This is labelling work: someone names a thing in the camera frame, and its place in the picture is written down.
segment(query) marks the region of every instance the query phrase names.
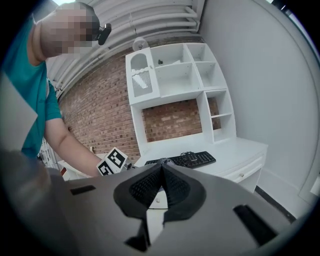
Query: black keyboard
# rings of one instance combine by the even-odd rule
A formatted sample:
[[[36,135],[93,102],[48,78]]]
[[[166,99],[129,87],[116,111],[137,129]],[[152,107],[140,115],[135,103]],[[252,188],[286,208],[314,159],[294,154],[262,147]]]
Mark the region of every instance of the black keyboard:
[[[197,168],[201,166],[206,166],[212,164],[216,159],[210,155],[207,151],[193,153],[186,152],[182,153],[180,156],[168,157],[171,159],[177,166],[188,167],[188,168]],[[147,161],[144,165],[156,164],[159,159]]]

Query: desk drawer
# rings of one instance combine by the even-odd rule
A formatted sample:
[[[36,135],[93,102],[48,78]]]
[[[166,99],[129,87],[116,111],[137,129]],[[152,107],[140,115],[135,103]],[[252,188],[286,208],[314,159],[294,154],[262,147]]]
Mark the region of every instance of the desk drawer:
[[[261,169],[263,167],[263,161],[264,156],[262,155],[257,159],[253,160],[252,162],[249,162],[245,166],[235,169],[233,172],[227,175],[223,175],[223,173],[220,173],[219,176],[236,183],[241,182],[242,180],[246,179],[250,175],[254,174],[256,171]]]

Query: teal t-shirt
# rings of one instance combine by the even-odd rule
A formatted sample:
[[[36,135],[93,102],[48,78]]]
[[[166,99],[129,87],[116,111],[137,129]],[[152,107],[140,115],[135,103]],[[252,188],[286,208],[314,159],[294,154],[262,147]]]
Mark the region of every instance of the teal t-shirt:
[[[2,64],[2,70],[24,100],[37,113],[31,130],[22,147],[22,152],[35,158],[40,151],[47,120],[61,118],[54,87],[49,83],[47,95],[47,66],[43,62],[38,66],[29,63],[27,42],[33,26],[30,18],[12,42]]]

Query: person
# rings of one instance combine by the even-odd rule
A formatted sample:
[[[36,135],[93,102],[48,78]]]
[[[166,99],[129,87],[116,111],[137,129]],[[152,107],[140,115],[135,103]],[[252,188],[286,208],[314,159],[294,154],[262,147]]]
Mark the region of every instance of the person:
[[[94,9],[84,3],[65,3],[48,16],[34,22],[29,18],[13,40],[2,64],[2,71],[37,113],[22,147],[36,158],[43,136],[68,164],[89,176],[98,176],[99,157],[83,146],[66,128],[55,89],[47,80],[46,60],[93,41],[100,22]]]

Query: baseboard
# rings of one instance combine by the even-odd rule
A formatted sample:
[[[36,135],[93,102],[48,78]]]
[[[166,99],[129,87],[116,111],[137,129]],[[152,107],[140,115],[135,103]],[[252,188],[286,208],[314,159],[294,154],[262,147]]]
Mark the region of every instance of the baseboard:
[[[299,190],[285,182],[267,168],[263,168],[257,184],[278,204],[284,207],[295,218],[299,218],[309,211],[312,206],[299,197]]]

